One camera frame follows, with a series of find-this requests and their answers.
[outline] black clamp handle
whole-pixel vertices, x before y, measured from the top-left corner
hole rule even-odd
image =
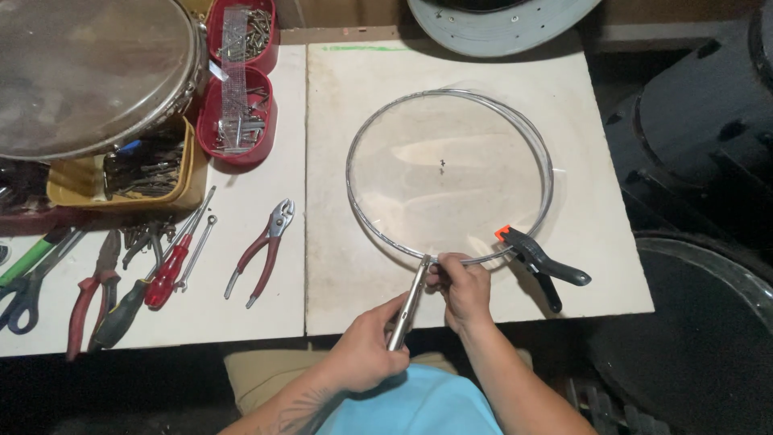
[[[561,303],[551,276],[575,286],[585,286],[591,281],[591,276],[587,273],[548,257],[533,238],[509,225],[497,231],[495,235],[500,241],[510,245],[515,257],[534,275],[545,293],[550,311],[554,313],[559,313],[564,305]]]

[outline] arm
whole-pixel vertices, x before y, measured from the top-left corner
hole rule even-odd
[[[408,367],[408,349],[387,350],[384,327],[407,293],[360,314],[330,353],[220,435],[312,434],[348,391],[365,392]]]
[[[464,266],[461,254],[441,254],[427,283],[442,290],[446,320],[461,338],[475,375],[508,435],[591,435],[595,431],[569,403],[521,360],[489,312],[491,276],[481,265]]]

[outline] hand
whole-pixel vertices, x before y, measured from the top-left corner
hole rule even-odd
[[[410,364],[408,348],[388,351],[384,327],[403,306],[408,292],[360,314],[341,336],[323,364],[339,380],[342,389],[365,392],[396,375]]]
[[[429,286],[441,284],[445,298],[445,320],[455,333],[481,323],[493,323],[489,311],[491,275],[481,265],[462,265],[464,254],[440,254],[440,266],[430,266]]]

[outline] red screwdriver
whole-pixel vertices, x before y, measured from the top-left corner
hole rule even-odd
[[[162,265],[155,274],[153,282],[150,283],[148,291],[145,293],[145,305],[150,307],[151,310],[160,310],[166,303],[166,300],[172,295],[177,276],[182,269],[182,262],[185,261],[186,256],[188,256],[188,247],[191,244],[193,232],[196,230],[196,227],[199,226],[201,217],[204,215],[204,212],[206,212],[206,206],[209,204],[209,200],[212,199],[212,195],[214,194],[215,187],[212,186],[212,188],[209,189],[209,194],[207,194],[206,199],[201,204],[201,207],[196,211],[196,216],[188,227],[188,231],[182,236],[180,243],[172,249],[169,258],[166,259],[164,265]]]

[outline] yellow container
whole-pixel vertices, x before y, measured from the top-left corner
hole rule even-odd
[[[175,188],[163,197],[138,199],[113,195],[106,200],[102,186],[102,156],[60,160],[51,163],[46,192],[56,205],[95,211],[192,210],[201,204],[206,189],[206,154],[196,141],[195,129],[185,122],[185,146],[180,161],[180,176]]]

